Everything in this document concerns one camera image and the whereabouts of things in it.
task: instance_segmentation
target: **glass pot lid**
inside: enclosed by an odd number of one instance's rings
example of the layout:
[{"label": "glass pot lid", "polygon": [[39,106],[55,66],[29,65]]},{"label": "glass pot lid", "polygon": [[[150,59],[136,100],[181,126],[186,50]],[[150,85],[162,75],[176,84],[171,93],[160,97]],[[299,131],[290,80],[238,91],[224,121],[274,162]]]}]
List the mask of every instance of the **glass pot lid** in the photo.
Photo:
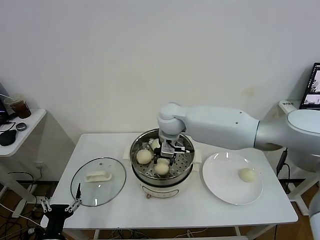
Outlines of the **glass pot lid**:
[{"label": "glass pot lid", "polygon": [[114,199],[126,182],[126,170],[116,159],[100,157],[83,165],[73,176],[70,191],[76,199],[80,183],[82,205],[95,207]]}]

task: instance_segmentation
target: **floor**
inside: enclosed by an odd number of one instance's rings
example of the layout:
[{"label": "floor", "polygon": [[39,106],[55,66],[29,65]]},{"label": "floor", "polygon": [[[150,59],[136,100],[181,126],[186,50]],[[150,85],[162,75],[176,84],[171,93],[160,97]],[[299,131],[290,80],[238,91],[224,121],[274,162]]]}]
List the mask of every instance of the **floor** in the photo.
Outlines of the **floor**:
[{"label": "floor", "polygon": [[[34,194],[38,196],[44,196],[48,192],[53,192],[55,186],[54,185],[38,185]],[[309,205],[312,197],[318,191],[318,187],[315,185],[311,189],[309,189],[302,198],[305,200],[307,206]],[[14,209],[15,205],[19,202],[20,197],[16,195],[14,192],[8,190],[5,195],[0,200],[4,206],[9,209]],[[281,224],[277,227],[276,239],[277,240],[312,240],[312,232],[309,224],[309,217],[302,216],[297,208],[296,204],[293,203],[293,206],[298,214],[299,220],[296,223],[292,224]],[[22,215],[30,218],[30,211],[33,209],[33,205],[27,205],[22,213]],[[39,216],[40,208],[37,209],[35,216]],[[10,217],[10,213],[8,210],[4,209],[0,206],[0,240],[19,240],[20,238],[20,229],[22,228],[22,233],[28,230],[28,226],[32,227],[35,224],[27,221],[26,219],[20,217],[18,219],[6,219]],[[245,234],[249,231],[250,227],[241,227],[240,231],[242,234]],[[219,236],[233,236],[235,235],[235,231],[231,227],[225,228],[208,228],[203,231],[203,228],[192,229],[194,233],[194,237],[219,237]],[[94,230],[86,230],[83,231],[89,238],[93,238]],[[182,235],[180,237],[187,238],[186,235],[187,229],[136,229],[135,232],[131,232],[129,230],[123,231],[111,231],[111,230],[102,230],[100,231],[99,239],[130,239],[133,237],[137,239],[143,239],[151,237],[151,238],[173,238],[178,235]],[[274,240],[275,237],[275,228],[270,229],[268,232],[257,238],[257,240]],[[66,235],[68,240],[72,240],[71,237]],[[35,236],[30,237],[30,240],[36,240]]]}]

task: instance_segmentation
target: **white table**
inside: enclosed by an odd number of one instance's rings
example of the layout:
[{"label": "white table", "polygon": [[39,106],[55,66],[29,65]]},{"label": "white table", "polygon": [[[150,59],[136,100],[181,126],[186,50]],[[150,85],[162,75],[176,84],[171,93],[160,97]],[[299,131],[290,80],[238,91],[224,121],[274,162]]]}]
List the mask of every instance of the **white table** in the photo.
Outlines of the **white table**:
[{"label": "white table", "polygon": [[[70,204],[73,201],[70,183],[76,171],[85,163],[100,157],[115,158],[125,166],[127,179],[122,191],[112,201],[97,207],[80,206],[74,215],[65,221],[65,232],[76,239],[87,239],[74,230],[86,229],[156,229],[156,228],[205,228],[229,226],[259,226],[248,236],[235,239],[255,239],[275,224],[292,223],[298,216],[276,178],[265,155],[256,149],[235,152],[251,160],[261,171],[263,192],[260,198],[249,205],[231,205],[214,196],[198,172],[189,176],[189,186],[177,196],[166,199],[150,198],[139,188],[130,167],[123,160],[125,148],[139,133],[93,133],[83,134],[62,174],[50,204]],[[193,142],[201,150],[205,160],[212,153],[229,151],[223,148]],[[43,217],[41,225],[46,227]]]},{"label": "white table", "polygon": [[[25,123],[27,125],[27,129],[24,131],[17,131],[15,142],[9,146],[1,146],[0,145],[0,158],[1,157],[10,157],[14,155],[20,146],[25,142],[27,137],[31,134],[31,132],[35,129],[41,119],[46,115],[46,110],[41,108],[33,108],[30,109],[31,116],[25,119],[21,119],[16,117],[10,122]],[[0,131],[5,131],[11,127],[11,124],[2,125],[0,127]],[[0,182],[3,184],[3,189],[0,192],[0,197],[5,193],[7,188],[10,188],[16,194],[23,198],[23,201],[19,203],[16,210],[18,212],[23,209],[26,202],[34,202],[35,196],[32,195],[32,191],[30,192],[28,189],[25,189],[21,186],[11,175],[8,174],[8,170],[3,166],[0,167]]]}]

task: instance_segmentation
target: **power outlet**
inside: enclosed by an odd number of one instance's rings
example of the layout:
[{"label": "power outlet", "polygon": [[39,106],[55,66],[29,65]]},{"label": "power outlet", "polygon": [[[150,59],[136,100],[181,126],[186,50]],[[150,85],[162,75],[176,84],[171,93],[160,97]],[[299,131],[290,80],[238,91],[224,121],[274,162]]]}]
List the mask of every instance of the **power outlet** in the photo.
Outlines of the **power outlet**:
[{"label": "power outlet", "polygon": [[43,161],[35,161],[33,164],[37,169],[45,169],[47,167]]}]

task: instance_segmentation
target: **plastic cup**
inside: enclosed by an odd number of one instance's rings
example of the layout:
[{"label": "plastic cup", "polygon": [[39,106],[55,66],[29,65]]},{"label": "plastic cup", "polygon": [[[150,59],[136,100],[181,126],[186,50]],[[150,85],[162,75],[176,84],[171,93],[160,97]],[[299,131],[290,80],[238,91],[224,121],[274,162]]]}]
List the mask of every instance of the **plastic cup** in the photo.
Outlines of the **plastic cup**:
[{"label": "plastic cup", "polygon": [[30,109],[22,94],[14,94],[10,96],[10,98],[6,98],[3,102],[7,104],[21,119],[26,119],[31,115]]}]

